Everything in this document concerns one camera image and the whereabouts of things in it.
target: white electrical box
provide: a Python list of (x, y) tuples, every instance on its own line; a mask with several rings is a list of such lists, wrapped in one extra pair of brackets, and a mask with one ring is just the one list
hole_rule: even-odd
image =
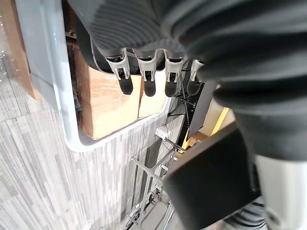
[(155, 134), (162, 140), (168, 138), (167, 128), (165, 126), (158, 127), (157, 130), (155, 131)]

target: gray carpet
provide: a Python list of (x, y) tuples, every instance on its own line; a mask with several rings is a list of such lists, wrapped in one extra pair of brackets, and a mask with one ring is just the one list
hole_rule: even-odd
[[(167, 111), (91, 152), (72, 152), (55, 111), (25, 93), (7, 57), (0, 68), (0, 230), (122, 230), (129, 159), (154, 164), (167, 153), (154, 135)], [(182, 119), (168, 121), (173, 141)]]

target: black fingertip pad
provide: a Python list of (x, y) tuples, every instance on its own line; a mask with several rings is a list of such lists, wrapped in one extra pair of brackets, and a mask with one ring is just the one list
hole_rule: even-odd
[(125, 95), (130, 95), (133, 91), (133, 85), (131, 78), (128, 79), (121, 79), (119, 81), (119, 86)]
[(176, 95), (177, 83), (166, 82), (165, 84), (165, 95), (167, 97), (173, 97)]
[(191, 79), (189, 79), (188, 86), (187, 86), (188, 94), (191, 96), (198, 94), (201, 88), (201, 84), (202, 82), (199, 82), (197, 80), (191, 81)]
[(145, 81), (144, 82), (144, 91), (148, 97), (152, 97), (155, 95), (155, 81)]

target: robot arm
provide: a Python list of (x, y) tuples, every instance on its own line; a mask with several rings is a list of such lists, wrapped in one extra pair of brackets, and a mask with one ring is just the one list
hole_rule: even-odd
[(149, 94), (156, 50), (165, 52), (168, 96), (184, 56), (197, 60), (190, 81), (221, 85), (214, 97), (235, 113), (269, 228), (307, 229), (307, 1), (69, 2), (127, 94), (128, 49)]

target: black panel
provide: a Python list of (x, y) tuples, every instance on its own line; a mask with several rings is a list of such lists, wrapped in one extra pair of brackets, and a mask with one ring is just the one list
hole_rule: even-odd
[(165, 189), (186, 229), (198, 230), (257, 198), (250, 188), (247, 150), (231, 124), (180, 158)]

